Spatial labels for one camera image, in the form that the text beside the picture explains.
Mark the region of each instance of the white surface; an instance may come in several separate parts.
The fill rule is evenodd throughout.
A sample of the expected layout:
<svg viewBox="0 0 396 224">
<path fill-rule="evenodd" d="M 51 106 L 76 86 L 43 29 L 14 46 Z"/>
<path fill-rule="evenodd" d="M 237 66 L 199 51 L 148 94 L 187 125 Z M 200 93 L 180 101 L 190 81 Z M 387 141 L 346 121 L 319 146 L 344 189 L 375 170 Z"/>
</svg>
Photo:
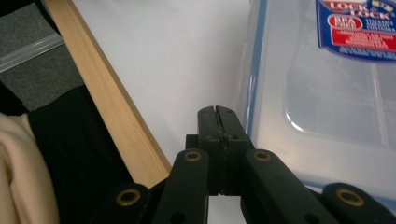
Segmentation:
<svg viewBox="0 0 396 224">
<path fill-rule="evenodd" d="M 74 2 L 170 162 L 199 109 L 237 105 L 248 0 Z M 244 223 L 235 198 L 210 201 L 209 223 Z"/>
<path fill-rule="evenodd" d="M 315 2 L 268 3 L 253 143 L 306 184 L 346 182 L 395 203 L 396 63 L 319 49 Z"/>
</svg>

